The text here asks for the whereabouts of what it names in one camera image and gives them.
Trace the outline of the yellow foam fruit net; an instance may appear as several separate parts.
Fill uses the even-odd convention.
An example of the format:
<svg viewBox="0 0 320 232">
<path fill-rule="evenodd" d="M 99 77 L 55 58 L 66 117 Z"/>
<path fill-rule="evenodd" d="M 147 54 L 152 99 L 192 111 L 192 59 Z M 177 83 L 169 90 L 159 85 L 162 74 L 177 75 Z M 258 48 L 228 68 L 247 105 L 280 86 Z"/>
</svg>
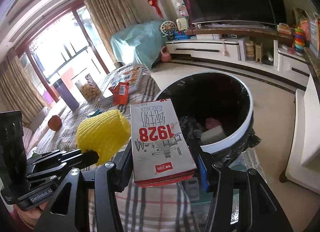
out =
<svg viewBox="0 0 320 232">
<path fill-rule="evenodd" d="M 82 152 L 95 151 L 97 166 L 108 162 L 125 145 L 131 136 L 131 126 L 123 114 L 109 110 L 83 120 L 76 131 L 76 145 Z"/>
</svg>

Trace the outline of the white 1928 milk carton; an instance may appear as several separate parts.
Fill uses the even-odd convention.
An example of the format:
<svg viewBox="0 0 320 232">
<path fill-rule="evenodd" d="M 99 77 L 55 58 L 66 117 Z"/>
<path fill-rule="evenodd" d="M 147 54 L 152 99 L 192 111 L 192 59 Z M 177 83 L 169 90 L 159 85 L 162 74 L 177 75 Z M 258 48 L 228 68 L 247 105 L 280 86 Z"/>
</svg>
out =
<svg viewBox="0 0 320 232">
<path fill-rule="evenodd" d="M 130 105 L 133 174 L 147 188 L 185 181 L 197 170 L 170 99 Z"/>
</svg>

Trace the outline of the orange snack packet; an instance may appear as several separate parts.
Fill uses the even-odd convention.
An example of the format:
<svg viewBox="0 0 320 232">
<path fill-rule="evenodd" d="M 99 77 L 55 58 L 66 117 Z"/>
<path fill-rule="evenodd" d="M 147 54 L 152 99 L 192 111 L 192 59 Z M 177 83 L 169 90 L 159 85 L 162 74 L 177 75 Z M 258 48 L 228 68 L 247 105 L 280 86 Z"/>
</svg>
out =
<svg viewBox="0 0 320 232">
<path fill-rule="evenodd" d="M 109 87 L 113 96 L 113 106 L 127 105 L 129 97 L 129 82 L 119 82 L 116 86 Z"/>
</svg>

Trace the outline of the white-rimmed black trash bin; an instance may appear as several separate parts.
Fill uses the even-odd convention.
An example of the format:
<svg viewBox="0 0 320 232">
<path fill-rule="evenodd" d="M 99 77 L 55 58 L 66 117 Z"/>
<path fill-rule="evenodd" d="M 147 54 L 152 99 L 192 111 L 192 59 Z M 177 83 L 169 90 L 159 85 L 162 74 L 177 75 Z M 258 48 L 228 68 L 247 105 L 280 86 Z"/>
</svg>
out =
<svg viewBox="0 0 320 232">
<path fill-rule="evenodd" d="M 156 99 L 171 100 L 189 147 L 199 145 L 226 165 L 261 142 L 253 130 L 252 94 L 244 82 L 229 73 L 209 71 L 185 76 L 160 90 Z M 214 143 L 191 138 L 187 121 L 205 126 L 210 118 L 221 124 L 225 138 Z"/>
</svg>

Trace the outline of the plaid table cloth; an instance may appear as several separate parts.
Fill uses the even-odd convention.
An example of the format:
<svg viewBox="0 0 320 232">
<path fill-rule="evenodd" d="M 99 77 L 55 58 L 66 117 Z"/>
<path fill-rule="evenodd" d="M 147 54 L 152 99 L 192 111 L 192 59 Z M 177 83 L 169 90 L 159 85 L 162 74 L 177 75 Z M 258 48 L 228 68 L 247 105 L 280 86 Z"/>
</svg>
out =
<svg viewBox="0 0 320 232">
<path fill-rule="evenodd" d="M 77 148 L 76 129 L 86 116 L 96 110 L 111 110 L 97 101 L 81 103 L 75 111 L 66 109 L 59 131 L 47 131 L 37 144 L 36 152 L 71 151 Z M 181 183 L 141 188 L 133 180 L 123 192 L 116 193 L 124 231 L 199 231 L 191 203 Z"/>
</svg>

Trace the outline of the clear snack jar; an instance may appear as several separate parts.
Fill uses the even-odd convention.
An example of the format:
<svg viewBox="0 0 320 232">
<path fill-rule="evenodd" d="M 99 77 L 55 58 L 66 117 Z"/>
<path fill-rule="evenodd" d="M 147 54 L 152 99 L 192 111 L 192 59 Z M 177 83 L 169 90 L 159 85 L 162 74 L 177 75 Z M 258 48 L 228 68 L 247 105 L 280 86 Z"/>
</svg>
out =
<svg viewBox="0 0 320 232">
<path fill-rule="evenodd" d="M 84 99 L 88 102 L 101 95 L 100 88 L 89 73 L 76 81 L 75 86 L 78 88 Z"/>
</svg>

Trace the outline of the beige curtain left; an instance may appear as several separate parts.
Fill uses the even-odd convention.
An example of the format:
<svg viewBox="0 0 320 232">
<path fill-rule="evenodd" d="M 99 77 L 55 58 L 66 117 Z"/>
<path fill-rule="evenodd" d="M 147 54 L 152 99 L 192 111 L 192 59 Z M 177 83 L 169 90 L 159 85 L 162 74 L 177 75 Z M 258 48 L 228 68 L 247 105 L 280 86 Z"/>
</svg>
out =
<svg viewBox="0 0 320 232">
<path fill-rule="evenodd" d="M 40 111 L 48 106 L 25 73 L 14 49 L 1 62 L 1 92 L 10 110 L 20 110 L 22 123 L 29 126 Z"/>
</svg>

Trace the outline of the beige curtain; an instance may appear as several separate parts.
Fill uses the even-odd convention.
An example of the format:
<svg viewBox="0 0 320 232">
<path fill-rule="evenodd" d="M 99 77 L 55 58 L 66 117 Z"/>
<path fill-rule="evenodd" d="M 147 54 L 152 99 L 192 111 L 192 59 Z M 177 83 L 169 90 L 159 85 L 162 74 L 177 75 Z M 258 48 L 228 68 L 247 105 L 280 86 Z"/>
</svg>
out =
<svg viewBox="0 0 320 232">
<path fill-rule="evenodd" d="M 25 73 L 14 49 L 1 62 L 1 92 L 10 110 L 20 110 L 22 123 L 29 126 L 40 111 L 48 106 Z"/>
<path fill-rule="evenodd" d="M 126 27 L 140 23 L 131 0 L 84 0 L 93 24 L 114 66 L 120 67 L 110 43 L 113 34 Z"/>
</svg>

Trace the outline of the purple tumbler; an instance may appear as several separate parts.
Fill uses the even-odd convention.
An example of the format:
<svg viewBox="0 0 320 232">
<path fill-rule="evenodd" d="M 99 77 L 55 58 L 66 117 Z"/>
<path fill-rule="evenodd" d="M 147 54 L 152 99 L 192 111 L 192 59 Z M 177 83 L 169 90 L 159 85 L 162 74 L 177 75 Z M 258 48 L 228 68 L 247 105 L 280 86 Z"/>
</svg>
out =
<svg viewBox="0 0 320 232">
<path fill-rule="evenodd" d="M 58 94 L 61 96 L 61 98 L 65 101 L 67 106 L 72 110 L 75 111 L 79 107 L 78 101 L 75 99 L 75 97 L 72 95 L 70 90 L 67 88 L 65 83 L 62 79 L 58 79 L 54 84 L 53 87 L 56 89 Z"/>
</svg>

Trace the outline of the children's picture book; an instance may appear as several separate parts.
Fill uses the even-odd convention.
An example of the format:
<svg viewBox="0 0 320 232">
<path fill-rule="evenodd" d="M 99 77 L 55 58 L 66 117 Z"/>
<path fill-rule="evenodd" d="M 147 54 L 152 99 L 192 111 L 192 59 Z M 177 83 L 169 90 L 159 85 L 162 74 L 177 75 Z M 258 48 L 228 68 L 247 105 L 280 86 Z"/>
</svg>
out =
<svg viewBox="0 0 320 232">
<path fill-rule="evenodd" d="M 103 96 L 112 96 L 109 88 L 117 86 L 120 82 L 129 83 L 129 94 L 136 92 L 140 86 L 140 81 L 145 70 L 146 67 L 144 65 L 135 63 L 130 63 L 114 70 L 107 75 L 101 85 Z"/>
</svg>

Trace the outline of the pink kettlebell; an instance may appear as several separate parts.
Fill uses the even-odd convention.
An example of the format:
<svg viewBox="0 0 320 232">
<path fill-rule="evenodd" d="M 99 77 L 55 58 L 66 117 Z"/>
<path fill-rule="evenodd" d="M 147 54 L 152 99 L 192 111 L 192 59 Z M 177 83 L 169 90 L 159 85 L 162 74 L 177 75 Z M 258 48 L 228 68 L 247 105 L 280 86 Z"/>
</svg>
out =
<svg viewBox="0 0 320 232">
<path fill-rule="evenodd" d="M 166 46 L 162 46 L 160 50 L 161 61 L 166 63 L 172 60 L 171 54 L 169 53 Z"/>
</svg>

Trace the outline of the white TV cabinet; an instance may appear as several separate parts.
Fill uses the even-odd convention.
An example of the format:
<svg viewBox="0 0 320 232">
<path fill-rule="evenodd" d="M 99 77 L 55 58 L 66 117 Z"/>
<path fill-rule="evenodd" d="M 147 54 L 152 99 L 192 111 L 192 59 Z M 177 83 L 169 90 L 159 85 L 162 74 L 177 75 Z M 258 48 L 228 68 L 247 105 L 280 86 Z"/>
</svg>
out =
<svg viewBox="0 0 320 232">
<path fill-rule="evenodd" d="M 273 51 L 268 52 L 267 60 L 260 63 L 255 57 L 247 56 L 248 44 L 249 37 L 223 38 L 219 34 L 196 34 L 189 39 L 168 41 L 166 46 L 171 54 L 243 66 L 248 71 L 258 70 L 287 79 L 297 84 L 300 89 L 307 86 L 310 71 L 303 57 L 292 55 L 274 40 Z"/>
</svg>

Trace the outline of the light blue covered furniture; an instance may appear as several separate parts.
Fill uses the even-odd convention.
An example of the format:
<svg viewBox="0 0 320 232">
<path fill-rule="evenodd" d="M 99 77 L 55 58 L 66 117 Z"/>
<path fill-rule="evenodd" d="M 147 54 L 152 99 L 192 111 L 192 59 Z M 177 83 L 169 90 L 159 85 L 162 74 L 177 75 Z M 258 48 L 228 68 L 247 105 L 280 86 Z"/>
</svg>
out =
<svg viewBox="0 0 320 232">
<path fill-rule="evenodd" d="M 157 61 L 167 39 L 160 31 L 163 20 L 151 20 L 130 25 L 115 33 L 110 39 L 113 55 L 117 62 L 143 64 L 148 70 Z"/>
</svg>

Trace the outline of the white ferris wheel toy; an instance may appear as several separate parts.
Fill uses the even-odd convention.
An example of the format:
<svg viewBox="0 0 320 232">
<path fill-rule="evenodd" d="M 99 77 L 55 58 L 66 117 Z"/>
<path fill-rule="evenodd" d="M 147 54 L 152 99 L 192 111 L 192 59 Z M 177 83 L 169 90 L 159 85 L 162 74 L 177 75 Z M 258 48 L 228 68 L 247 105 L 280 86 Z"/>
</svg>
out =
<svg viewBox="0 0 320 232">
<path fill-rule="evenodd" d="M 164 21 L 160 26 L 162 37 L 167 37 L 168 40 L 174 40 L 176 30 L 177 26 L 173 21 Z"/>
</svg>

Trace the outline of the beige curtain right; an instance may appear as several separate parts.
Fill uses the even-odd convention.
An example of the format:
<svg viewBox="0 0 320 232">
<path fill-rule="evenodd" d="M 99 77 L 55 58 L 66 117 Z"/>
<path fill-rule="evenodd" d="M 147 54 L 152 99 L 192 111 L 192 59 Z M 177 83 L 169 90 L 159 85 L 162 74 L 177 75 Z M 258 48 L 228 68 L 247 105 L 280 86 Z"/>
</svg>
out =
<svg viewBox="0 0 320 232">
<path fill-rule="evenodd" d="M 113 34 L 126 27 L 140 23 L 131 0 L 84 0 L 93 24 L 114 66 L 120 67 L 110 43 Z"/>
</svg>

